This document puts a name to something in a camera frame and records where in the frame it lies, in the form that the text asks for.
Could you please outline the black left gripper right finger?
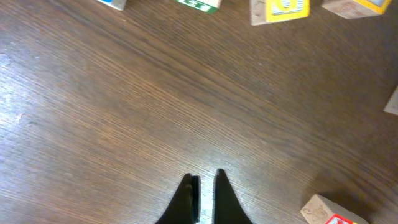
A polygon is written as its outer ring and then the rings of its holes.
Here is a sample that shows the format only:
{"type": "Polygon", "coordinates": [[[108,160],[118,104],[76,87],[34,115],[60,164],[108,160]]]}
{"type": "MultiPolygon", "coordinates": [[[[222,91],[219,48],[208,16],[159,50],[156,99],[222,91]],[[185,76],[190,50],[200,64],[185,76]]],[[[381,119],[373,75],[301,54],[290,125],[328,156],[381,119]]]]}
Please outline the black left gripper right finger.
{"type": "Polygon", "coordinates": [[[213,224],[252,224],[223,169],[218,169],[215,175],[213,224]]]}

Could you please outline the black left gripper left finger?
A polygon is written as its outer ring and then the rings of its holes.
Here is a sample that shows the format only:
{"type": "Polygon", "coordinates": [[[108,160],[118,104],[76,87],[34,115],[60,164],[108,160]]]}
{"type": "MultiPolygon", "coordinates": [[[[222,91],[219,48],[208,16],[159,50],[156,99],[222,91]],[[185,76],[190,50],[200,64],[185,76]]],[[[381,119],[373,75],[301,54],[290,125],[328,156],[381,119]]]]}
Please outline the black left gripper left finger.
{"type": "Polygon", "coordinates": [[[200,177],[185,174],[156,224],[195,224],[200,221],[200,177]]]}

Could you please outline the red I letter block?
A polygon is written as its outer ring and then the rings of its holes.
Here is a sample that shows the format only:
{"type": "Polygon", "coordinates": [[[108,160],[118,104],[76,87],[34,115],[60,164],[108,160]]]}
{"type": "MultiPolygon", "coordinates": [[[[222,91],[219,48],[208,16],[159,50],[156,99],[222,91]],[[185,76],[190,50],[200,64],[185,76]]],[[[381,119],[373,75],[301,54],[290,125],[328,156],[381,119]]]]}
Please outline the red I letter block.
{"type": "Polygon", "coordinates": [[[319,194],[313,195],[300,212],[309,224],[369,224],[357,214],[319,194]]]}

